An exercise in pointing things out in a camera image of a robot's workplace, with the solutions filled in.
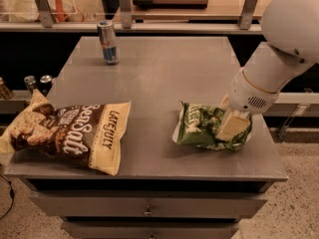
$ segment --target terrazzo floor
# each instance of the terrazzo floor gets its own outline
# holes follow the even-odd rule
[[[274,139],[289,180],[268,189],[267,203],[252,219],[240,221],[233,239],[318,239],[319,131],[290,131],[285,142]],[[9,159],[0,156],[0,174]],[[72,239],[60,228],[60,218],[47,216],[29,200],[23,183],[12,179],[12,185],[15,201],[0,220],[1,239]],[[0,178],[0,216],[9,205],[8,184]]]

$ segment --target black cable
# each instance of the black cable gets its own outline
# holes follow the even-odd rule
[[[13,190],[13,187],[12,187],[12,182],[10,180],[8,180],[7,178],[5,178],[3,175],[0,175],[1,178],[3,178],[9,185],[10,187],[10,197],[11,197],[11,204],[10,204],[10,207],[9,209],[5,212],[5,214],[3,214],[1,217],[0,217],[0,220],[3,219],[12,209],[12,206],[13,206],[13,203],[14,203],[14,190]]]

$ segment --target green snack bag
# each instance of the green snack bag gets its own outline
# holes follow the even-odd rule
[[[225,112],[209,105],[183,103],[173,141],[182,145],[194,145],[213,150],[239,150],[246,143],[250,126],[228,141],[215,137]]]

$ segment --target snack packaging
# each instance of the snack packaging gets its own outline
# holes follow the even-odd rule
[[[51,157],[82,159],[92,169],[116,175],[130,107],[123,103],[54,110],[35,90],[30,106],[0,136],[0,153],[28,147]]]
[[[240,150],[249,139],[251,122],[247,128],[228,140],[216,137],[220,131],[225,111],[210,105],[182,103],[178,124],[172,140],[177,144],[194,145],[213,150]]]

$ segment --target silver can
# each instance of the silver can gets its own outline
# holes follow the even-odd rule
[[[27,76],[24,78],[24,84],[28,91],[32,94],[35,89],[38,89],[38,83],[34,76]]]
[[[112,20],[103,20],[98,23],[98,33],[103,51],[104,61],[108,65],[115,65],[120,61],[116,31]]]
[[[47,96],[52,87],[52,76],[46,75],[40,78],[40,91]]]
[[[5,100],[10,100],[14,96],[13,92],[7,87],[2,77],[0,77],[0,96]]]

